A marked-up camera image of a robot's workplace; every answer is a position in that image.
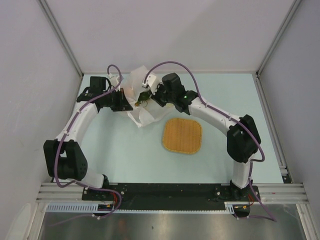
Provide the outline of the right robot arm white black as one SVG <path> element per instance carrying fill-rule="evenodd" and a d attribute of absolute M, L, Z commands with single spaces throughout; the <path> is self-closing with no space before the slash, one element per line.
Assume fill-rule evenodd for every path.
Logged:
<path fill-rule="evenodd" d="M 250 162 L 261 144 L 254 119 L 248 114 L 239 117 L 210 105 L 197 91 L 186 90 L 176 73 L 167 74 L 162 78 L 150 74 L 142 86 L 150 92 L 151 99 L 161 107 L 172 104 L 178 112 L 197 117 L 226 136 L 226 150 L 233 159 L 230 194 L 237 201 L 247 197 L 247 186 L 252 173 Z"/>

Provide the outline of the white plastic bag lemon print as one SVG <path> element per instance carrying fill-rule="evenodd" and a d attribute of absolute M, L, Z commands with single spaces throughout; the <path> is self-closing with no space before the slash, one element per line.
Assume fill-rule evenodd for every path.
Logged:
<path fill-rule="evenodd" d="M 142 87 L 142 83 L 147 72 L 148 69 L 145 66 L 141 66 L 125 76 L 120 84 L 133 110 L 121 111 L 119 114 L 130 118 L 139 128 L 160 121 L 165 115 L 174 110 L 174 105 L 171 103 L 161 107 L 152 99 L 138 102 L 140 94 L 146 90 Z"/>

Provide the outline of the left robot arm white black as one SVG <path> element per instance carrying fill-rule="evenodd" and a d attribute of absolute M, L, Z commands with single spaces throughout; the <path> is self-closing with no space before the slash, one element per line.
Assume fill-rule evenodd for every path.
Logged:
<path fill-rule="evenodd" d="M 50 177 L 93 188 L 93 194 L 100 200 L 110 196 L 108 177 L 89 168 L 81 144 L 101 109 L 109 108 L 113 112 L 133 110 L 124 89 L 120 87 L 122 79 L 112 74 L 90 77 L 89 86 L 77 97 L 75 109 L 64 129 L 55 139 L 46 140 L 43 145 Z"/>

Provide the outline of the fake pineapple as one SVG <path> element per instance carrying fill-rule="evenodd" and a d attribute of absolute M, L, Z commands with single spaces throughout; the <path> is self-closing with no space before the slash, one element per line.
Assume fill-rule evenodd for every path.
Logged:
<path fill-rule="evenodd" d="M 137 101 L 135 102 L 134 106 L 139 107 L 144 103 L 148 103 L 148 100 L 151 98 L 151 92 L 150 91 L 143 91 L 139 94 Z"/>

